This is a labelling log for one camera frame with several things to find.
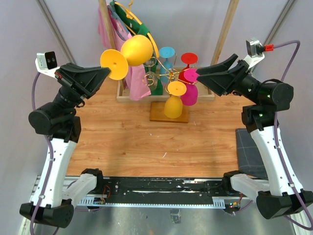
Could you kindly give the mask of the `clear wine glass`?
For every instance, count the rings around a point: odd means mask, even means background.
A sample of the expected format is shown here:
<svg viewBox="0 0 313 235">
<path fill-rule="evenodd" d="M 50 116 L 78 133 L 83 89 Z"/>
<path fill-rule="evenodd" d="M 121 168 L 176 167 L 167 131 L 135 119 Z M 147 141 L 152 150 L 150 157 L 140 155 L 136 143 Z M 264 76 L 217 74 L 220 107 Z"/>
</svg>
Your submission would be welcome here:
<svg viewBox="0 0 313 235">
<path fill-rule="evenodd" d="M 157 60 L 151 58 L 143 64 L 146 71 L 146 85 L 149 87 L 150 91 L 154 91 L 157 88 L 157 76 L 155 74 L 156 63 Z"/>
</svg>

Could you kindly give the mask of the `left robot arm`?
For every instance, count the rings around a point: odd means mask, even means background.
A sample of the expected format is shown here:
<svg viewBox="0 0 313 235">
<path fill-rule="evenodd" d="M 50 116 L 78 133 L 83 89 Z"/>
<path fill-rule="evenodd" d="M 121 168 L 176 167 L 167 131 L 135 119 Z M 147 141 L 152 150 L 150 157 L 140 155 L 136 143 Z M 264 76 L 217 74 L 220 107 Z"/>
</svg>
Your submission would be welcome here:
<svg viewBox="0 0 313 235">
<path fill-rule="evenodd" d="M 35 60 L 39 74 L 55 78 L 61 87 L 52 102 L 34 108 L 28 120 L 35 132 L 47 140 L 48 150 L 42 175 L 30 202 L 21 204 L 20 215 L 34 224 L 66 228 L 77 204 L 89 192 L 104 190 L 99 169 L 85 169 L 78 180 L 63 190 L 69 160 L 81 134 L 81 121 L 76 110 L 85 105 L 110 74 L 109 68 L 83 68 L 73 63 L 62 66 L 43 65 Z"/>
</svg>

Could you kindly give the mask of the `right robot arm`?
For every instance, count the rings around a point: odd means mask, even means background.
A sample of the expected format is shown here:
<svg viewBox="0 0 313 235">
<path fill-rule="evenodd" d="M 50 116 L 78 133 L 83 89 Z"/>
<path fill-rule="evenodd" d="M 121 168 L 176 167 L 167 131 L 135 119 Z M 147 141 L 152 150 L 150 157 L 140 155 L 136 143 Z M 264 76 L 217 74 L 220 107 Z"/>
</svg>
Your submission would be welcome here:
<svg viewBox="0 0 313 235">
<path fill-rule="evenodd" d="M 261 155 L 268 184 L 264 185 L 239 171 L 224 174 L 222 191 L 228 196 L 241 192 L 254 201 L 265 219 L 296 214 L 313 202 L 313 193 L 303 189 L 287 157 L 280 136 L 277 113 L 290 108 L 293 87 L 277 79 L 260 82 L 250 70 L 264 54 L 227 60 L 197 69 L 197 81 L 215 94 L 244 96 L 252 104 L 244 106 L 242 122 Z"/>
</svg>

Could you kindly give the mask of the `yellow plastic cup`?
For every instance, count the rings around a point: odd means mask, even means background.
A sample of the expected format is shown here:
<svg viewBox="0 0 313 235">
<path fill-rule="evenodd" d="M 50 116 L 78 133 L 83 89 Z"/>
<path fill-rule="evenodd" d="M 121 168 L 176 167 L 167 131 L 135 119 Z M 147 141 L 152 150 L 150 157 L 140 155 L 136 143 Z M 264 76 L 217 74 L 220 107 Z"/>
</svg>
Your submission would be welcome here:
<svg viewBox="0 0 313 235">
<path fill-rule="evenodd" d="M 167 85 L 166 91 L 170 95 L 164 105 L 164 114 L 168 118 L 178 118 L 182 114 L 183 103 L 181 96 L 187 91 L 187 87 L 183 82 L 173 81 Z"/>
<path fill-rule="evenodd" d="M 110 79 L 121 80 L 128 74 L 129 67 L 147 62 L 153 52 L 153 45 L 147 37 L 135 35 L 125 41 L 120 50 L 105 50 L 100 56 L 100 66 L 110 70 Z"/>
</svg>

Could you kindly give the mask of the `blue plastic goblet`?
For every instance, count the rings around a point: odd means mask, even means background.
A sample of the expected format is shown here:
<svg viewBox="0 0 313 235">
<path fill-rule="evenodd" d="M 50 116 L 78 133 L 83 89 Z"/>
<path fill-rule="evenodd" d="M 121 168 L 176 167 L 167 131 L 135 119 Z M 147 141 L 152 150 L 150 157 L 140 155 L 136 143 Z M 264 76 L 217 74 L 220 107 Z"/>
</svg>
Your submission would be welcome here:
<svg viewBox="0 0 313 235">
<path fill-rule="evenodd" d="M 173 64 L 169 61 L 176 54 L 175 50 L 172 47 L 162 47 L 159 50 L 159 55 L 161 58 L 165 59 L 164 62 L 161 63 L 160 66 L 160 80 L 163 85 L 168 83 L 169 70 L 173 68 Z"/>
</svg>

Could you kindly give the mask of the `magenta plastic goblet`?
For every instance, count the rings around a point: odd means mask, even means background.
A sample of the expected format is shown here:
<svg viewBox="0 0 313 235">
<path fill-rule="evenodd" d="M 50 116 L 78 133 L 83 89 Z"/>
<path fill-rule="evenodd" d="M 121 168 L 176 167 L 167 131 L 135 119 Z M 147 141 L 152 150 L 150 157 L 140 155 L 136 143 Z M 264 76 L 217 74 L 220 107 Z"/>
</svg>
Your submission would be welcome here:
<svg viewBox="0 0 313 235">
<path fill-rule="evenodd" d="M 195 68 L 189 68 L 183 73 L 183 81 L 187 90 L 180 98 L 185 106 L 193 106 L 198 100 L 198 88 L 195 84 L 199 75 L 196 71 Z"/>
</svg>

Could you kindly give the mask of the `red plastic cup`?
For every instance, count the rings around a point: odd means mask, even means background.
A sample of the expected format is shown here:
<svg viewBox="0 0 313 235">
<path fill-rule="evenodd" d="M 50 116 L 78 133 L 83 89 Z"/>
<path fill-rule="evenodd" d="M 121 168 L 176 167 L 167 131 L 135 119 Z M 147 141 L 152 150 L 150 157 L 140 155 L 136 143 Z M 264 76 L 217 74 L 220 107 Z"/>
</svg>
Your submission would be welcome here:
<svg viewBox="0 0 313 235">
<path fill-rule="evenodd" d="M 198 56 L 192 52 L 186 52 L 181 56 L 181 61 L 186 64 L 186 67 L 180 72 L 179 80 L 183 83 L 189 83 L 189 81 L 185 79 L 184 73 L 190 68 L 190 65 L 197 63 Z"/>
</svg>

